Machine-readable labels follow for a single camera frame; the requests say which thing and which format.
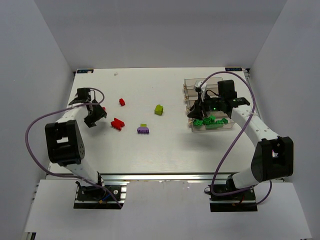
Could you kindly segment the small green lego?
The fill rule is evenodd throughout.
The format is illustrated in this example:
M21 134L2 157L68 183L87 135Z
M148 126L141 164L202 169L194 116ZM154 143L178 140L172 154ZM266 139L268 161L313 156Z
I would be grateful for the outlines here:
M222 118L221 120L223 121L224 124L228 124L229 123L226 118Z

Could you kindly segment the green square lego brick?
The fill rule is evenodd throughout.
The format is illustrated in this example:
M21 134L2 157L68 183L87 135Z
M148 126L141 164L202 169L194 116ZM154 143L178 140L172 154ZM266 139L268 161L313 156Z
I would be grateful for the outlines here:
M215 121L213 121L212 119L210 119L209 117L206 117L203 119L203 125L211 125L213 124Z

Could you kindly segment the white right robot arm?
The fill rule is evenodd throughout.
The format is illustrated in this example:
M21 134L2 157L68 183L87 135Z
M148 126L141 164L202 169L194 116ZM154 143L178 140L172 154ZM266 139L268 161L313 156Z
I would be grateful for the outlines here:
M226 114L241 127L255 147L250 166L233 174L229 180L229 192L246 189L261 182L289 177L294 171L294 143L271 130L253 112L250 102L238 97L233 80L218 81L217 97L208 95L207 84L196 81L193 89L198 99L190 108L189 118L203 121L209 111Z

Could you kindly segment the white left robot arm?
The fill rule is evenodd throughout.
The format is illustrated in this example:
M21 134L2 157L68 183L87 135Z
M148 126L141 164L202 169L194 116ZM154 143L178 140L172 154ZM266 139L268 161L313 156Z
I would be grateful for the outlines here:
M96 122L107 117L107 112L96 99L98 91L92 87L77 89L63 116L46 124L44 130L51 163L66 168L84 183L103 186L100 173L85 159L85 144L79 129L80 122L93 128Z

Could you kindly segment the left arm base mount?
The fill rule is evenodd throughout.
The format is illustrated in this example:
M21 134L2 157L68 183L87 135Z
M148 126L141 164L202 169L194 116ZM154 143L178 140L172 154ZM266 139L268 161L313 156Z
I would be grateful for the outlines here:
M120 210L125 203L128 182L106 180L109 190L77 184L73 208L79 210Z

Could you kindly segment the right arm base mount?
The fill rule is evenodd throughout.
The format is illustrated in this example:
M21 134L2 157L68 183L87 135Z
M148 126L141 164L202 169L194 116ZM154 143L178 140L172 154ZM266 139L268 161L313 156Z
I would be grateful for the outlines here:
M253 189L233 195L216 196L210 192L208 185L204 193L209 195L209 206L212 213L257 212L256 195Z

